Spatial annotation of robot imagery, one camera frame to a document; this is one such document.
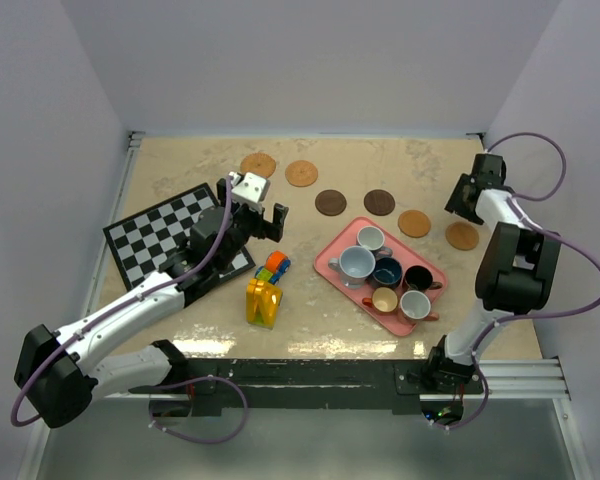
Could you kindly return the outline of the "woven rattan coaster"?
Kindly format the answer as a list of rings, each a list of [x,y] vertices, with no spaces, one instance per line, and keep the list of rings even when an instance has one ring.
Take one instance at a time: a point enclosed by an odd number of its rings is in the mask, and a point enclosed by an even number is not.
[[[318,169],[309,161],[296,160],[286,168],[285,178],[292,186],[307,187],[317,180]]]
[[[271,177],[275,170],[275,159],[263,152],[255,152],[245,156],[240,164],[242,174],[253,173],[263,178]]]
[[[406,210],[398,218],[398,228],[406,236],[422,238],[430,232],[431,221],[420,210]]]
[[[469,223],[454,222],[446,228],[445,239],[457,250],[470,251],[479,244],[479,232]]]

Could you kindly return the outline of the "dark wooden coaster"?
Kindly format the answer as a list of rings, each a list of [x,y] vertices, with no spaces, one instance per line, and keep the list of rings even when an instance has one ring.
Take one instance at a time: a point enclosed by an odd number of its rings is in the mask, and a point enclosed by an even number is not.
[[[346,197],[338,190],[327,189],[315,197],[315,208],[325,216],[337,216],[347,207]]]
[[[365,209],[376,216],[386,216],[395,209],[395,199],[391,193],[383,189],[367,192],[363,199]]]

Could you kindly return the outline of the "large light blue cup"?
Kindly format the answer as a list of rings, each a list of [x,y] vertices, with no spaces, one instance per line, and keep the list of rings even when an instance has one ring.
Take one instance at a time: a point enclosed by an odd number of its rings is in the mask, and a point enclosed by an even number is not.
[[[338,273],[341,283],[349,289],[362,287],[375,266],[374,254],[358,245],[347,247],[337,258],[328,261],[328,267]]]

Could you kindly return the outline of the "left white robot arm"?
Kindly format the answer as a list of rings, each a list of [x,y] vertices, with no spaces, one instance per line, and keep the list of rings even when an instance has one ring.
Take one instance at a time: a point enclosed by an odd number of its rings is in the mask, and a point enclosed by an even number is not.
[[[116,349],[156,322],[184,310],[220,284],[250,238],[281,240],[287,207],[264,217],[267,178],[231,172],[217,183],[218,205],[202,212],[188,237],[138,286],[101,310],[55,331],[31,329],[21,347],[14,381],[19,393],[10,420],[28,401],[50,428],[64,426],[94,401],[135,388],[180,390],[187,360],[159,340],[126,355]]]

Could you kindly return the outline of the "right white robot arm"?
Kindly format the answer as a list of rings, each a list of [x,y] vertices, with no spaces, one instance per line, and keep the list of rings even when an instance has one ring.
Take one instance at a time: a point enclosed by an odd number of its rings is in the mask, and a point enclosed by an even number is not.
[[[479,153],[445,206],[450,213],[487,226],[491,238],[476,273],[473,309],[459,328],[431,349],[421,369],[421,383],[433,392],[451,392],[469,383],[505,320],[524,318],[548,301],[560,244],[522,210],[505,180],[504,159]]]

